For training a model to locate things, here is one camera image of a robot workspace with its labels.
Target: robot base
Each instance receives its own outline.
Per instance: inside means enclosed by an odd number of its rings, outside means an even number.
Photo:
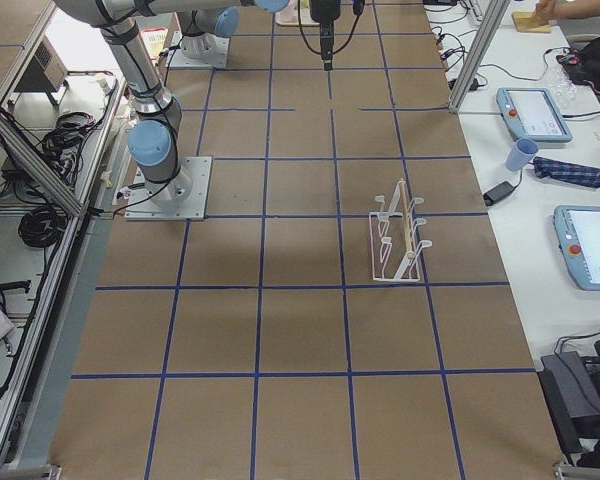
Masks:
[[[229,57],[229,39],[213,36],[216,43],[216,48],[206,52],[201,58],[189,58],[182,53],[182,50],[176,50],[172,53],[173,58],[169,59],[170,69],[199,69],[210,70],[212,68],[227,68],[227,58]],[[176,46],[180,43],[182,34],[178,31],[173,33],[171,46]]]
[[[137,221],[164,221],[164,220],[204,220],[204,212],[209,193],[209,180],[211,178],[211,157],[186,157],[182,160],[182,167],[187,170],[193,180],[191,193],[187,198],[169,206],[158,205],[147,200],[126,210],[124,217],[127,220]],[[140,169],[136,172],[134,182],[143,182],[144,176]],[[145,189],[133,190],[129,203],[140,202],[148,197]]]

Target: blue cloth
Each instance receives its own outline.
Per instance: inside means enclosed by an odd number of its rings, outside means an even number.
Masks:
[[[600,187],[600,168],[536,157],[533,159],[533,170],[538,178],[550,177],[585,187]]]

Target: tablet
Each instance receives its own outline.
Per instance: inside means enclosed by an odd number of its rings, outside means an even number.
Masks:
[[[576,284],[583,290],[600,290],[600,207],[560,205],[553,224]]]
[[[570,142],[573,138],[546,88],[499,88],[496,102],[516,140]]]

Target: white mounting plate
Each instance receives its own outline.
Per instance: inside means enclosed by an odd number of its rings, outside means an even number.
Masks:
[[[229,58],[229,38],[220,38],[213,36],[216,42],[216,48],[210,51],[201,59],[189,58],[182,53],[182,50],[175,50],[171,55],[173,59],[167,60],[169,68],[172,70],[198,69],[211,70],[212,68],[227,68],[227,59]],[[174,47],[180,43],[182,34],[179,31],[173,33],[171,46]]]
[[[276,24],[281,27],[298,27],[298,11],[295,10],[293,14],[293,19],[291,21],[284,21],[280,12],[276,12]],[[304,27],[317,27],[318,22],[314,22],[311,18],[311,13],[309,13],[309,9],[305,7],[300,7],[300,18],[302,19],[302,28]]]
[[[147,200],[127,209],[124,217],[127,220],[137,221],[204,220],[212,160],[212,157],[186,157],[182,160],[182,168],[186,169],[193,179],[193,187],[189,196],[175,205],[172,210],[165,210],[161,205]],[[134,182],[144,182],[140,169],[136,172]],[[140,202],[147,197],[146,189],[133,190],[129,203]]]

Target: wooden block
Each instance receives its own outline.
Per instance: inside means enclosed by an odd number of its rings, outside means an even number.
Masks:
[[[522,33],[550,33],[549,22],[540,20],[535,12],[513,12],[513,23],[516,30]]]

